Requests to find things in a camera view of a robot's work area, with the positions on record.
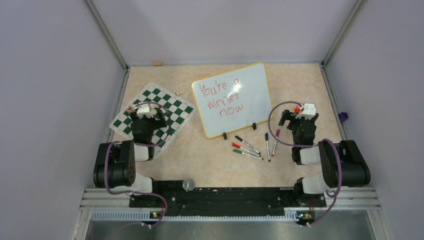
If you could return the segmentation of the red whiteboard marker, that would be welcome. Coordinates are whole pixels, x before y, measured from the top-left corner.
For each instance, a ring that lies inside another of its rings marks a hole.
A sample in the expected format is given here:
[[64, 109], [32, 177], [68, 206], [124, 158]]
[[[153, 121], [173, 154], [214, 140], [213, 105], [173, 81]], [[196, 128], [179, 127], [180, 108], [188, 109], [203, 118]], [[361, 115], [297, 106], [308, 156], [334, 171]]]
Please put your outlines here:
[[251, 150], [249, 150], [249, 149], [247, 149], [247, 148], [245, 148], [245, 147], [242, 147], [242, 146], [240, 146], [240, 145], [238, 145], [238, 144], [236, 144], [236, 143], [232, 143], [231, 145], [232, 145], [234, 148], [236, 148], [236, 149], [238, 149], [238, 150], [241, 150], [241, 151], [243, 151], [243, 152], [245, 152], [245, 153], [248, 153], [248, 154], [250, 154], [250, 155], [257, 156], [257, 157], [260, 157], [260, 156], [261, 156], [259, 153], [256, 153], [256, 152], [254, 152], [254, 151], [251, 151]]

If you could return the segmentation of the yellow framed whiteboard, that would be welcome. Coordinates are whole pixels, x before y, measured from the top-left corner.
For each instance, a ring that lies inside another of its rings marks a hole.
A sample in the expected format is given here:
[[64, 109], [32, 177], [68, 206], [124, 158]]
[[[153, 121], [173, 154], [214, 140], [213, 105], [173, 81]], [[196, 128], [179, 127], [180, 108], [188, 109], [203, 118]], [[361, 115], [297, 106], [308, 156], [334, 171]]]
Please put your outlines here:
[[263, 123], [273, 107], [262, 62], [196, 80], [191, 88], [208, 139]]

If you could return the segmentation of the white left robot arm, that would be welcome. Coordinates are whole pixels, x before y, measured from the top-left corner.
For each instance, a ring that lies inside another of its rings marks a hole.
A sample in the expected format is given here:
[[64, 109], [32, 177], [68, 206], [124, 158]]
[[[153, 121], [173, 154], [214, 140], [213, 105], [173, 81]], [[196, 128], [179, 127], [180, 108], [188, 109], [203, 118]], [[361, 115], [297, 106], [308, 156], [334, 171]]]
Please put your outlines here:
[[101, 143], [93, 169], [93, 183], [97, 188], [117, 192], [141, 194], [141, 200], [149, 207], [160, 202], [159, 191], [153, 188], [154, 180], [136, 171], [136, 160], [151, 161], [154, 157], [154, 132], [166, 128], [164, 113], [129, 114], [133, 139], [122, 142]]

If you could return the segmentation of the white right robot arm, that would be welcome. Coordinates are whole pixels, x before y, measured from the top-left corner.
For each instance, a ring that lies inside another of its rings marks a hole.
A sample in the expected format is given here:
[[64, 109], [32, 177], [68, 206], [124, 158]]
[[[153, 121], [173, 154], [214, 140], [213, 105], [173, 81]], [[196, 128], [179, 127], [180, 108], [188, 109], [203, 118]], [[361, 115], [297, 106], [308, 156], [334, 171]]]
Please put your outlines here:
[[339, 175], [342, 187], [364, 187], [371, 181], [371, 172], [358, 145], [354, 140], [342, 140], [330, 144], [326, 140], [314, 145], [315, 121], [319, 114], [311, 119], [298, 113], [284, 110], [278, 125], [288, 121], [287, 129], [292, 133], [295, 146], [291, 148], [294, 163], [300, 166], [319, 165], [321, 171], [315, 175], [299, 178], [294, 185], [293, 200], [299, 206], [307, 206], [314, 195], [327, 190], [337, 189]]

